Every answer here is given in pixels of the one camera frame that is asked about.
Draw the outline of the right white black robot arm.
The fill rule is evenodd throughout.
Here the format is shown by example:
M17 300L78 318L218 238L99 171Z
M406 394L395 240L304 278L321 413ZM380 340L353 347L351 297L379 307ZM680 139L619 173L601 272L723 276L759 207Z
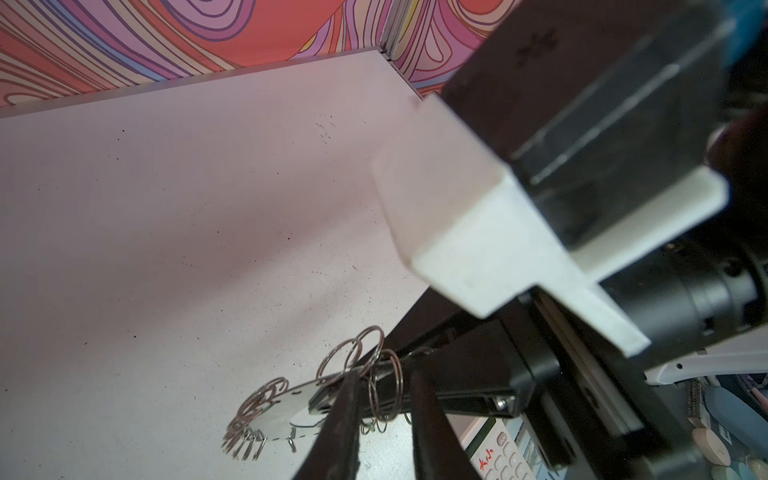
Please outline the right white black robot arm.
M732 194L725 210L607 279L651 339L626 359L550 295L535 291L478 320L425 292L388 335L376 392L413 422L419 479L468 479L451 413L522 416L547 466L570 479L699 479L689 433L647 370L753 333L767 321L767 112L730 123L711 154Z

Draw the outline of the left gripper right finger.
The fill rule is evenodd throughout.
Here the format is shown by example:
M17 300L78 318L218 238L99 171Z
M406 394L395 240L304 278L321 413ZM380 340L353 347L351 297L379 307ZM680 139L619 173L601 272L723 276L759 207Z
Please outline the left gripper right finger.
M415 478L480 479L440 406L433 382L414 372L409 395Z

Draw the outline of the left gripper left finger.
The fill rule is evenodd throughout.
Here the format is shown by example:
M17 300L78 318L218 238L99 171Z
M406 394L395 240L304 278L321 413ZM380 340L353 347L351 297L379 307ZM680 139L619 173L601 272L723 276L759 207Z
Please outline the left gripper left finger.
M304 479L355 479L359 469L362 382L348 373L310 453L294 475Z

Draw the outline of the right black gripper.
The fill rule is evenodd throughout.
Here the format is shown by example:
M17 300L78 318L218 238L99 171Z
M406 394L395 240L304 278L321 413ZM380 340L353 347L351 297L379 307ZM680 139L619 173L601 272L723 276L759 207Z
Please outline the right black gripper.
M536 291L485 320L425 292L387 335L389 349L350 355L308 408L328 413L354 374L365 417L415 413L522 417L545 463L571 479L698 479L688 430L627 358Z

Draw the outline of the metal disc with keyrings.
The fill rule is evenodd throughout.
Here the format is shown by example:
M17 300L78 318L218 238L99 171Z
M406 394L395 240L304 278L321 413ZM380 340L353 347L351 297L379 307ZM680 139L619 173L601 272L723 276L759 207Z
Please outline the metal disc with keyrings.
M350 373L363 387L360 433L385 432L404 413L405 366L431 349L399 356L384 340L381 327L369 326L332 348L312 380L292 386L287 378L276 377L260 386L227 425L222 451L237 461L256 461L268 443L285 442L296 452L298 438L320 434Z

